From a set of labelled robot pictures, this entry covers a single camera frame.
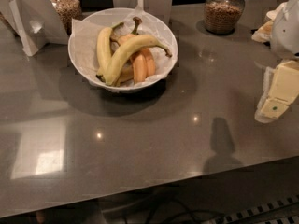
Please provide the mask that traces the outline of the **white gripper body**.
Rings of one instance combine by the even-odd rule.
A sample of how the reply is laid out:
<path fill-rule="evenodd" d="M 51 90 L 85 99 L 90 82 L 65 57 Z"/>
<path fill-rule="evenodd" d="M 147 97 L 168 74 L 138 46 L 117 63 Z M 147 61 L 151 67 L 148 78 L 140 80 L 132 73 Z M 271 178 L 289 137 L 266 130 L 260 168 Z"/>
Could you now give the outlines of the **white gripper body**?
<path fill-rule="evenodd" d="M 299 59 L 299 0 L 288 0 L 276 15 L 270 47 L 282 59 Z"/>

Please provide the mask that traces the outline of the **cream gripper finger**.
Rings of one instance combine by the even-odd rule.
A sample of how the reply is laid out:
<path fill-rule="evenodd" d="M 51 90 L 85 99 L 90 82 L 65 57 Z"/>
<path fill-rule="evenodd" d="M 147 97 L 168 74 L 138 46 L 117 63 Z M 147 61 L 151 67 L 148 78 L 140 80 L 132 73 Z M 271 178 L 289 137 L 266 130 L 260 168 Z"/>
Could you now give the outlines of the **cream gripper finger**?
<path fill-rule="evenodd" d="M 255 119 L 270 123 L 279 119 L 299 96 L 299 62 L 283 60 L 275 68 L 267 67 L 263 76 L 263 95 Z"/>

